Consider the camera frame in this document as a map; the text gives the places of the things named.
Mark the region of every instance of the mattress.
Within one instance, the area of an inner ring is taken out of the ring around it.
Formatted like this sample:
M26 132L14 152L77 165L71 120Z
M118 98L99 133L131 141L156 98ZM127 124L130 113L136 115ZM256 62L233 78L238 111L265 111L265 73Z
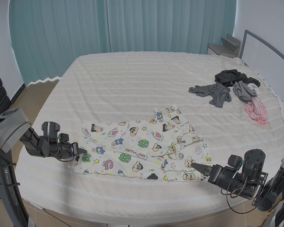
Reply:
M263 171L273 177L284 147L279 103L261 82L260 100L268 111L266 125L254 122L234 94L223 108L211 97L188 92L214 84L214 75L237 69L257 79L254 71L225 56L172 52L118 52L77 58L39 112L33 128L41 135L44 121L61 125L70 142L79 140L82 122L149 119L154 108L176 104L208 142L213 164L225 166L231 154L254 148L266 154ZM21 150L16 177L21 196L39 207L75 218L117 224L157 224L188 220L227 209L220 189L206 180L168 182L101 174L75 174L54 158L29 156ZM229 198L231 205L245 201Z

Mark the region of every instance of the curtain fold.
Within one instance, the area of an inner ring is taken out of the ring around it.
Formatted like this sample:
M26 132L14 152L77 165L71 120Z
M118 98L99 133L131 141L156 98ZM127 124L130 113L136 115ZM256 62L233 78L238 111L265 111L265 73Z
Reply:
M12 47L26 85L61 77L79 56L206 54L233 34L236 0L10 0Z

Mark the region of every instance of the gray clothing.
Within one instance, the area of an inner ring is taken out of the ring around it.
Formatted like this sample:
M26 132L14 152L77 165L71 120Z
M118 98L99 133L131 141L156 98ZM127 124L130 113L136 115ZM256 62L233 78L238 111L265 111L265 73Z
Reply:
M213 99L209 103L219 108L223 107L225 101L231 101L230 89L220 83L206 86L195 85L195 87L190 87L188 91L200 97L211 95Z
M250 89L247 84L242 81L235 82L233 86L235 95L244 103L248 104L251 102L253 97L256 97L255 90Z

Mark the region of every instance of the white wall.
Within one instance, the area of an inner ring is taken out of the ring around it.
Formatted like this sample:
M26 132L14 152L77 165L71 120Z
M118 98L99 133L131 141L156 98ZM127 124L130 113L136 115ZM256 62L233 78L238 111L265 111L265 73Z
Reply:
M24 81L11 47L9 2L10 0L0 0L0 78L7 96L12 99Z
M241 45L245 30L284 54L284 0L237 0L233 37Z

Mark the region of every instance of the tiled floor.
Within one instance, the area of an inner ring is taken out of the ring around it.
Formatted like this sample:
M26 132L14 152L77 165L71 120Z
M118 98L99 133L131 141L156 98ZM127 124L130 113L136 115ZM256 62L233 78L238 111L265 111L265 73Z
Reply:
M46 81L45 83L31 84L20 94L16 102L12 107L21 107L24 113L27 115L30 122L33 124L35 118L37 117L41 107L48 98L49 94L57 84L58 80ZM19 158L20 149L22 143L18 142L12 149L13 161L17 163ZM34 207L29 202L24 201L27 212L30 214L31 218L35 221L37 227L65 227L66 224L60 222L54 217L48 215L43 210ZM252 208L251 202L242 203L235 207L238 212L248 211ZM52 211L48 211L57 218L64 220L72 227L84 227L84 226L95 226L95 227L105 227L106 224L93 223L88 221L83 221L75 218L70 218ZM260 212L255 209L253 212L246 215L236 214L230 209L213 213L211 215L206 215L203 217L191 219L188 221L182 221L178 223L170 224L160 224L151 225L152 227L174 227L174 226L184 226L184 227L245 227L252 226L256 227L262 224L263 220L267 218L266 212ZM12 222L4 209L2 201L0 200L0 226L11 227ZM119 225L108 225L108 227L114 227Z

